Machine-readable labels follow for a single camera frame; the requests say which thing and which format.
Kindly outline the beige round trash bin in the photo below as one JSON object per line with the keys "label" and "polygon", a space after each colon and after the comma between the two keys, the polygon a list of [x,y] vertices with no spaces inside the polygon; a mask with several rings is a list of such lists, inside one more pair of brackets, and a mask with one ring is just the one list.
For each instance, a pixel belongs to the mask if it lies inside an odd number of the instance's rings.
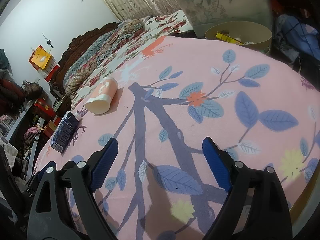
{"label": "beige round trash bin", "polygon": [[208,29],[204,36],[208,40],[218,40],[216,39],[217,32],[241,41],[244,43],[243,47],[259,51],[265,55],[270,52],[272,31],[259,23],[248,21],[220,23]]}

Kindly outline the dark blue carton box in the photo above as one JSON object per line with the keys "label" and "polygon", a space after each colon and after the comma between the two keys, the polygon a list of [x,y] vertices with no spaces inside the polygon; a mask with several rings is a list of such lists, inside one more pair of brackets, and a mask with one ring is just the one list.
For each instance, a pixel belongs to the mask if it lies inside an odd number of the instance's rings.
{"label": "dark blue carton box", "polygon": [[78,112],[67,111],[53,133],[51,148],[63,154],[81,119],[82,116]]}

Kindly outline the pink floral bed blanket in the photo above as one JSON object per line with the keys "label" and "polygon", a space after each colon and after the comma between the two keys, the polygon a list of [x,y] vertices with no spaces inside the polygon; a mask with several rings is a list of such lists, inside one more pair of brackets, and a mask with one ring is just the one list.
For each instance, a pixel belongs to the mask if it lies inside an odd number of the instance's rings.
{"label": "pink floral bed blanket", "polygon": [[205,157],[206,137],[235,160],[272,166],[293,206],[319,161],[319,91],[286,64],[226,42],[161,37],[97,81],[118,82],[110,110],[86,111],[64,153],[35,164],[86,161],[115,138],[118,155],[94,194],[119,239],[201,239],[226,192]]}

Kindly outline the red gift box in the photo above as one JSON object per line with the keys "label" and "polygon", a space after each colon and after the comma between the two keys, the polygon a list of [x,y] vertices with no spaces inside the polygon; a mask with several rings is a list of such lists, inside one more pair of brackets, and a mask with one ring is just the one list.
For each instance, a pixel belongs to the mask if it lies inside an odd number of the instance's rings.
{"label": "red gift box", "polygon": [[42,98],[39,98],[35,101],[33,113],[47,121],[53,121],[56,117],[56,113],[54,112],[53,108]]}

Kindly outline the dark wooden headboard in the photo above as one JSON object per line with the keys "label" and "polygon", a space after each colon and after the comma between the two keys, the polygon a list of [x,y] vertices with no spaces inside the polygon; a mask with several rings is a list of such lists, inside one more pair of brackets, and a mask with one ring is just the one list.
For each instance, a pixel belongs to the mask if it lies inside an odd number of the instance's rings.
{"label": "dark wooden headboard", "polygon": [[61,93],[65,98],[56,112],[63,115],[72,107],[73,93],[82,82],[110,55],[118,50],[116,22],[104,25],[73,39],[59,61],[59,69],[53,74],[50,92],[57,99]]}

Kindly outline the red floral quilt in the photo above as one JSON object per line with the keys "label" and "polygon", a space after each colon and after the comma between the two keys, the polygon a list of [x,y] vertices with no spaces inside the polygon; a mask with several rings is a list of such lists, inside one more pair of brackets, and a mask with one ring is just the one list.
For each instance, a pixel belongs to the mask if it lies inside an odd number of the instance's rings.
{"label": "red floral quilt", "polygon": [[63,88],[73,111],[97,87],[101,79],[125,65],[162,36],[195,37],[182,10],[170,15],[144,17],[121,22],[105,33],[70,66]]}

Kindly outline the blue clothes pile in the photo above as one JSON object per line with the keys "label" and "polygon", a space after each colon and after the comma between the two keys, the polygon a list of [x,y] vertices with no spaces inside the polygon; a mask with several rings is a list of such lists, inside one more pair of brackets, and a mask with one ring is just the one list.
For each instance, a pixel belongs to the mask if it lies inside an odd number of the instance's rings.
{"label": "blue clothes pile", "polygon": [[276,19],[273,46],[290,64],[300,56],[319,61],[319,31],[294,16],[283,14]]}

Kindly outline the yellow snack packet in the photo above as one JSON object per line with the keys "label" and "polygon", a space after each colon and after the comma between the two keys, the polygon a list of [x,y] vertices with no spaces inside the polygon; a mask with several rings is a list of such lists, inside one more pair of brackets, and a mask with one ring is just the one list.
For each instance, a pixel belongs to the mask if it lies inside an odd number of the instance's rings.
{"label": "yellow snack packet", "polygon": [[240,45],[240,46],[243,46],[244,43],[242,43],[241,41],[233,38],[233,37],[230,37],[224,33],[221,33],[221,32],[217,32],[216,33],[216,39],[218,40],[221,40],[221,41],[224,41],[224,42],[228,42],[228,43],[231,43],[231,44],[237,44],[237,45]]}

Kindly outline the lower clear storage bin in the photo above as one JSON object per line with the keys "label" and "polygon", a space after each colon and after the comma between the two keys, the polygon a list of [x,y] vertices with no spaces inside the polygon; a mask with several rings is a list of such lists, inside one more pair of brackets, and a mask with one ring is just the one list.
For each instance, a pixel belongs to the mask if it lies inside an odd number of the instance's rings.
{"label": "lower clear storage bin", "polygon": [[175,0],[197,37],[220,23],[249,21],[272,28],[270,0]]}

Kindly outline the yellow red wall calendar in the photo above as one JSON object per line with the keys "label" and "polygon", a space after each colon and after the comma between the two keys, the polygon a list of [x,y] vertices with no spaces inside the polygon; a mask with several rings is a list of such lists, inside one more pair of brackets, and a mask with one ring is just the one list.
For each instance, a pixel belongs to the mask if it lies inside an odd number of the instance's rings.
{"label": "yellow red wall calendar", "polygon": [[60,68],[53,55],[46,52],[44,48],[39,45],[36,49],[31,49],[32,54],[29,58],[29,63],[33,68],[49,82],[55,72]]}

